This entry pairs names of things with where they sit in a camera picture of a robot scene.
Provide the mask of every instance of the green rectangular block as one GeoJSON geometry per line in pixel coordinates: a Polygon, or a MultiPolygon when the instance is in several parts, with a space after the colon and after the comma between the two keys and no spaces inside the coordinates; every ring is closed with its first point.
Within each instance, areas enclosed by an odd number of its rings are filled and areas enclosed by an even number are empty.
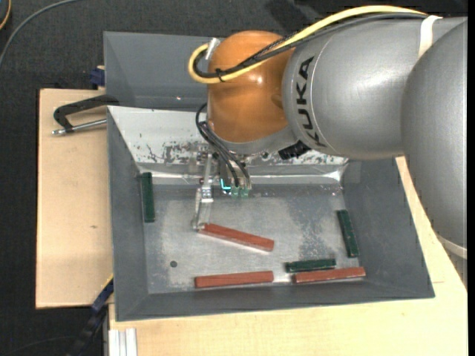
{"type": "Polygon", "coordinates": [[[151,173],[143,173],[142,180],[142,207],[143,221],[153,223],[155,221],[154,184],[151,173]]]}
{"type": "Polygon", "coordinates": [[[285,270],[287,273],[299,273],[301,271],[314,271],[333,269],[336,267],[334,258],[327,258],[322,260],[304,260],[294,261],[293,263],[286,263],[285,270]]]}
{"type": "Polygon", "coordinates": [[[356,242],[355,231],[351,223],[350,214],[347,210],[336,211],[338,221],[340,222],[341,232],[343,233],[344,244],[347,247],[348,257],[359,256],[359,248],[356,242]]]}

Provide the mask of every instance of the yellow cable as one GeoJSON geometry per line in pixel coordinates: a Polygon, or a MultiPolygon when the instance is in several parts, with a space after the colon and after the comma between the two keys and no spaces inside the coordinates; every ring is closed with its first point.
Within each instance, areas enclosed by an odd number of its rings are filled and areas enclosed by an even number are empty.
{"type": "Polygon", "coordinates": [[[8,0],[8,9],[7,9],[7,15],[5,16],[5,20],[0,22],[0,30],[3,29],[3,26],[7,24],[8,18],[10,17],[10,13],[12,11],[12,0],[8,0]]]}
{"type": "MultiPolygon", "coordinates": [[[[338,22],[343,19],[348,19],[350,17],[356,17],[368,13],[418,13],[418,14],[426,14],[423,12],[419,12],[417,10],[412,10],[408,8],[401,8],[401,7],[391,7],[389,5],[369,5],[366,7],[358,7],[358,8],[352,8],[349,10],[344,10],[339,13],[335,13],[334,15],[328,16],[325,19],[320,20],[319,22],[316,22],[315,24],[310,25],[309,27],[301,30],[300,32],[296,33],[294,36],[291,38],[287,39],[286,41],[282,42],[281,44],[277,45],[276,47],[272,48],[272,50],[277,50],[280,47],[286,46],[293,44],[296,41],[300,41],[301,39],[305,39],[306,37],[312,35],[315,33],[317,30],[320,30],[328,25],[331,25],[335,22],[338,22]]],[[[249,72],[252,69],[255,69],[256,67],[259,67],[262,65],[264,62],[266,62],[268,59],[264,59],[263,61],[257,62],[251,66],[245,67],[241,70],[235,71],[234,73],[229,73],[221,78],[218,77],[212,77],[212,78],[205,78],[202,76],[199,76],[194,72],[194,60],[198,57],[200,53],[203,51],[206,51],[208,49],[208,44],[203,44],[197,48],[193,54],[190,57],[190,60],[188,62],[188,72],[190,76],[195,80],[196,82],[199,83],[205,83],[207,85],[209,84],[215,84],[215,83],[221,83],[221,82],[226,82],[231,79],[237,78],[238,76],[241,76],[247,72],[249,72]]]]}

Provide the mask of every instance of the kuka logo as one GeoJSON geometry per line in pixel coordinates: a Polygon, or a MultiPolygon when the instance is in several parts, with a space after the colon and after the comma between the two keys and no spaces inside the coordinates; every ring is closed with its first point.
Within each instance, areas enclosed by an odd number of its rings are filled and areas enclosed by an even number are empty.
{"type": "Polygon", "coordinates": [[[317,132],[314,130],[314,126],[312,120],[310,119],[309,111],[307,110],[307,99],[304,97],[305,92],[307,91],[307,80],[309,78],[308,70],[310,66],[310,62],[313,60],[313,57],[308,58],[306,61],[303,61],[300,65],[300,70],[298,71],[298,75],[304,78],[305,83],[300,86],[298,82],[295,84],[295,89],[297,91],[297,106],[298,114],[302,116],[303,123],[302,126],[306,129],[306,134],[308,137],[314,140],[315,144],[320,148],[326,148],[325,144],[320,142],[320,138],[318,137],[317,132]]]}

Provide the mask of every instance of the wooden table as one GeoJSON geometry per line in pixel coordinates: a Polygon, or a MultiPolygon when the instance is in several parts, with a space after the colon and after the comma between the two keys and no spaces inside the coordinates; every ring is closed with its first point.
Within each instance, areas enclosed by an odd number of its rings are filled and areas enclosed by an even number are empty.
{"type": "MultiPolygon", "coordinates": [[[[37,308],[91,304],[112,272],[105,129],[50,135],[54,108],[101,93],[40,93],[37,308]]],[[[467,355],[467,291],[397,163],[435,298],[119,323],[111,304],[109,328],[136,328],[139,356],[467,355]]]]}

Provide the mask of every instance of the red bar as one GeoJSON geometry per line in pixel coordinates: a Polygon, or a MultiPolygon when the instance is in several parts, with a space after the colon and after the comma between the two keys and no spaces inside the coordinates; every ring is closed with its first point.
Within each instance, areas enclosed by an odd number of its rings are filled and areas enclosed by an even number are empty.
{"type": "Polygon", "coordinates": [[[364,277],[366,271],[362,266],[332,270],[303,271],[294,274],[294,283],[310,283],[318,281],[344,280],[347,278],[364,277]]]}
{"type": "Polygon", "coordinates": [[[256,236],[254,234],[247,234],[246,232],[236,231],[227,227],[222,227],[216,224],[205,224],[204,228],[198,233],[217,237],[222,240],[231,241],[233,243],[246,245],[252,248],[257,248],[262,251],[270,252],[274,249],[274,240],[265,237],[256,236]]]}
{"type": "Polygon", "coordinates": [[[274,281],[274,273],[271,271],[251,271],[248,273],[216,274],[202,276],[194,279],[194,287],[216,288],[221,286],[248,285],[250,283],[271,283],[274,281]]]}

